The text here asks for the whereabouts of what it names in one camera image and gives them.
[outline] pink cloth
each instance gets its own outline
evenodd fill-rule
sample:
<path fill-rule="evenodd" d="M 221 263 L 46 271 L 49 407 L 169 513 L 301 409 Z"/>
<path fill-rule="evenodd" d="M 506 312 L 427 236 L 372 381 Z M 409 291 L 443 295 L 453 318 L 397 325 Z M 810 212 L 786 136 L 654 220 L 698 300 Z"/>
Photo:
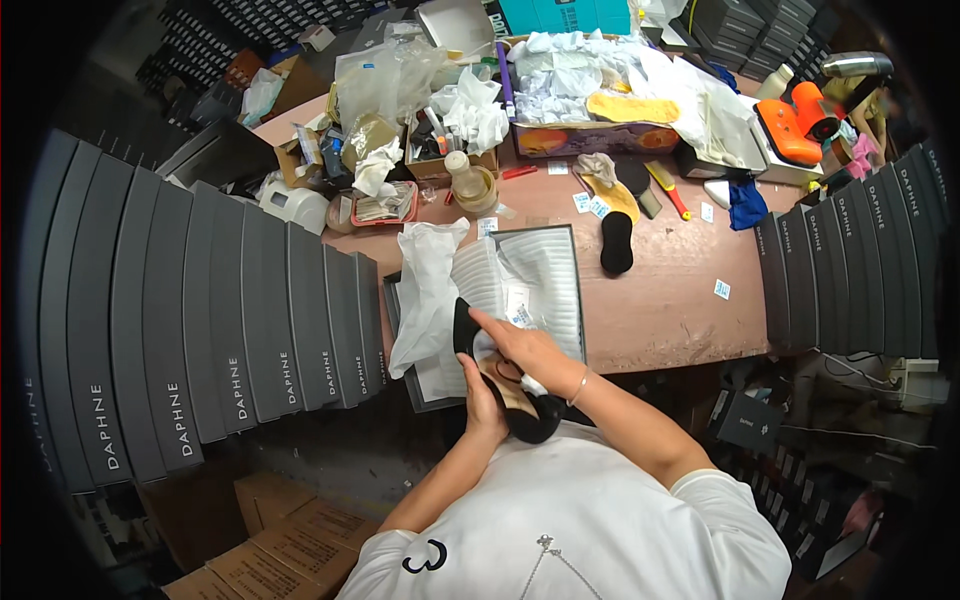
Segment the pink cloth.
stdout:
<path fill-rule="evenodd" d="M 866 133 L 861 133 L 859 137 L 856 138 L 856 143 L 853 144 L 853 160 L 847 164 L 847 171 L 858 180 L 862 180 L 866 177 L 873 165 L 870 164 L 870 160 L 867 159 L 869 153 L 876 154 L 876 146 L 874 142 L 870 141 L 870 138 L 867 137 Z"/>

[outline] glue bottle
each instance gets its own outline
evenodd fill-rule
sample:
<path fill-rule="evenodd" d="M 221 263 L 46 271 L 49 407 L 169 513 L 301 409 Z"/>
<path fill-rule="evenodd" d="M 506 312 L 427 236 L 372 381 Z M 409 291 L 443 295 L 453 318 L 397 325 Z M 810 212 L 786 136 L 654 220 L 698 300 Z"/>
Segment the glue bottle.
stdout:
<path fill-rule="evenodd" d="M 786 63 L 780 65 L 776 71 L 767 75 L 767 79 L 763 80 L 760 89 L 756 91 L 755 98 L 758 100 L 777 100 L 786 91 L 786 85 L 792 79 L 793 69 L 790 68 L 790 65 Z"/>

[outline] yellow insole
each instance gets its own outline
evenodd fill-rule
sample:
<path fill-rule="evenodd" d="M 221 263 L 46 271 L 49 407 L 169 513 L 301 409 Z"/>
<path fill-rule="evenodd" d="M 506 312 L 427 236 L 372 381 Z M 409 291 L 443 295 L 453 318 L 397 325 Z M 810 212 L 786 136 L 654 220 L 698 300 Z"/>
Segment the yellow insole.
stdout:
<path fill-rule="evenodd" d="M 581 177 L 593 188 L 593 193 L 610 206 L 610 210 L 627 213 L 636 225 L 640 219 L 640 207 L 636 205 L 636 199 L 626 185 L 618 181 L 614 187 L 607 187 L 593 175 L 583 174 Z"/>

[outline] black suede shoe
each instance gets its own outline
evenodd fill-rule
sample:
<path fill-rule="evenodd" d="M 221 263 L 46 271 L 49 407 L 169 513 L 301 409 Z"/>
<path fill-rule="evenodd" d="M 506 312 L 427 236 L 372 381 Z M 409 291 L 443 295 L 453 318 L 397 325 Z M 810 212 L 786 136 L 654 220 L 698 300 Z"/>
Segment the black suede shoe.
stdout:
<path fill-rule="evenodd" d="M 477 344 L 486 347 L 491 343 L 486 333 L 477 335 L 482 329 L 470 317 L 469 308 L 464 299 L 457 299 L 453 313 L 453 351 L 464 352 L 476 360 Z M 566 411 L 563 398 L 552 394 L 534 396 L 524 390 L 520 385 L 523 371 L 499 352 L 494 351 L 477 361 L 477 367 L 514 437 L 528 444 L 540 444 L 557 431 Z"/>

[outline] finger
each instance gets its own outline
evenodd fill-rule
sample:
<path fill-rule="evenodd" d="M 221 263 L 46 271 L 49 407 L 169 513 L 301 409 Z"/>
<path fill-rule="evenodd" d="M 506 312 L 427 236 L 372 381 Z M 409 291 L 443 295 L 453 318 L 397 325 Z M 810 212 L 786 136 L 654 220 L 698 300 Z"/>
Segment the finger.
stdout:
<path fill-rule="evenodd" d="M 464 368 L 464 378 L 467 380 L 468 387 L 480 386 L 480 389 L 486 389 L 483 378 L 480 376 L 480 370 L 473 359 L 462 352 L 457 352 L 457 360 L 460 366 Z"/>

